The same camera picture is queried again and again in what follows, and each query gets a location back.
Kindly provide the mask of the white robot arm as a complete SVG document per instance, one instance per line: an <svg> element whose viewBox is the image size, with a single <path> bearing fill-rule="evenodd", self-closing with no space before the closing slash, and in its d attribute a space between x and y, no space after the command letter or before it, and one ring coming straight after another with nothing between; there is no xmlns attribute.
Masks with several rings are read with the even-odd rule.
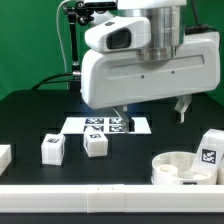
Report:
<svg viewBox="0 0 224 224"><path fill-rule="evenodd" d="M81 94L93 109L113 108L130 132L132 103L176 97L183 114L194 93L220 82L219 34L187 35L186 0L116 0L119 14L85 33Z"/></svg>

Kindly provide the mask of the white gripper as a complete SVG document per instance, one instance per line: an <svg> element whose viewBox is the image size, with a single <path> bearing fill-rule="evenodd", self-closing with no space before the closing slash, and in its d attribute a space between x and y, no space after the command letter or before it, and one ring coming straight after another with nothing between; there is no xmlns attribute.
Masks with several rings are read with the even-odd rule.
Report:
<svg viewBox="0 0 224 224"><path fill-rule="evenodd" d="M174 110L183 123L192 101L188 94L220 82L218 33L187 35L172 58L144 60L140 52L151 40L145 17L115 17L85 32L90 50L82 61L82 98L93 109L113 107L125 132L127 104L179 96Z"/></svg>

